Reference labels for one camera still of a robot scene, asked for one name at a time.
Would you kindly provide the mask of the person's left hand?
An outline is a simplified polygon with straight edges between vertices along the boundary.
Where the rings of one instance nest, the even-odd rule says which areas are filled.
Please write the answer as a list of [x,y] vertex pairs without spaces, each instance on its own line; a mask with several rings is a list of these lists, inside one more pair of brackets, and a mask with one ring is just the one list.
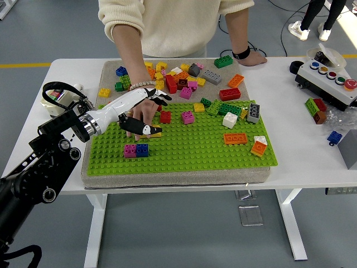
[[266,62],[267,59],[257,51],[252,51],[247,58],[238,60],[238,63],[243,66],[256,66]]

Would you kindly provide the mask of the person's right hand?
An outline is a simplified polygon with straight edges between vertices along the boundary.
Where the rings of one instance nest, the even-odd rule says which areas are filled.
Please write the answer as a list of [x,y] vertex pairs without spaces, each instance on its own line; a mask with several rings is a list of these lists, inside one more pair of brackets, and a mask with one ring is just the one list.
[[152,100],[145,99],[140,104],[132,108],[127,113],[127,116],[143,121],[147,125],[151,125],[157,108],[158,104]]

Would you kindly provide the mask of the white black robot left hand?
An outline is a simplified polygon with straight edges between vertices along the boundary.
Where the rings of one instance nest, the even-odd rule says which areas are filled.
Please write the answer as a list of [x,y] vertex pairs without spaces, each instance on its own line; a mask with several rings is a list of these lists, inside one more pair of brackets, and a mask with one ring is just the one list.
[[165,92],[155,88],[134,89],[111,101],[100,110],[87,112],[87,115],[95,121],[94,126],[99,127],[97,133],[100,135],[112,122],[118,122],[120,115],[125,114],[145,99],[153,99],[158,105],[166,106],[167,103],[162,98],[172,100]]

